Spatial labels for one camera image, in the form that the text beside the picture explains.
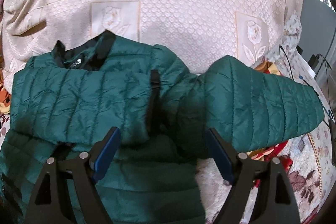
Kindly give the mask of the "dark green puffer jacket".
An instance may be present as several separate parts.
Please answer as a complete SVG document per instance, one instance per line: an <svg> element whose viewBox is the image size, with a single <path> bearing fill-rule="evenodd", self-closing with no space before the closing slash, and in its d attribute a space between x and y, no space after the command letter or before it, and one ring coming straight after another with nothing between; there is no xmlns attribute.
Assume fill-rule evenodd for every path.
<svg viewBox="0 0 336 224"><path fill-rule="evenodd" d="M200 75L168 48L105 31L72 50L61 42L15 73L1 146L1 223L23 223L46 160L71 158L121 132L97 191L114 223L205 223L195 180L209 128L239 152L313 131L315 90L232 56Z"/></svg>

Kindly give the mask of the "floral fleece blanket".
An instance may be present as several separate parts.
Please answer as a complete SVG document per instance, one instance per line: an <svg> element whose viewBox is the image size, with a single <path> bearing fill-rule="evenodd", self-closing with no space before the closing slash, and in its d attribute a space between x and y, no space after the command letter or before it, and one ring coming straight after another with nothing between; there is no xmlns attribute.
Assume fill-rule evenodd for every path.
<svg viewBox="0 0 336 224"><path fill-rule="evenodd" d="M284 25L281 39L252 67L255 69L265 61L274 63L283 76L314 87L323 105L327 106L325 95L296 49L301 32L301 21L297 13L293 12ZM293 161L288 175L298 203L299 216L302 223L311 223L326 203L335 183L327 121L308 134L290 139L280 156L289 157ZM212 159L198 161L196 178L206 210L206 223L213 223L231 186L222 179Z"/></svg>

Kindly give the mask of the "cream embossed bedspread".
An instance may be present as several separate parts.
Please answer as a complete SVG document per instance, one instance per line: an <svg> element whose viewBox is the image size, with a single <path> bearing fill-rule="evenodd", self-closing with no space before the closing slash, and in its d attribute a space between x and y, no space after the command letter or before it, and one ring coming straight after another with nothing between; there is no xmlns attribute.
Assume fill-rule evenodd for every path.
<svg viewBox="0 0 336 224"><path fill-rule="evenodd" d="M172 50L194 73L231 55L251 66L298 19L303 0L4 0L3 77L11 90L27 60L57 41L72 49L105 30Z"/></svg>

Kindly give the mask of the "red yellow patterned cloth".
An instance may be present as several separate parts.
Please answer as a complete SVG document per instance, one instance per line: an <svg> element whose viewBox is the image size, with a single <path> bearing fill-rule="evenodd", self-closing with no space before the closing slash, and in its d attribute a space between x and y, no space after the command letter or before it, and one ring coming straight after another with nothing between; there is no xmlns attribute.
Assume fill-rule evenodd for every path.
<svg viewBox="0 0 336 224"><path fill-rule="evenodd" d="M273 74L273 75L278 75L278 76L283 76L283 74L278 70L276 65L272 62L265 61L258 65L255 68L256 71L266 73L266 74ZM271 147L266 147L266 148L261 148L258 150L250 151L248 152L248 156L252 160L257 160L257 161L270 161L274 157L279 157L280 153L283 151L283 149L286 147L288 141L284 141L282 143L273 145ZM284 167L286 172L289 172L293 161L289 157L285 156L280 156L280 163Z"/></svg>

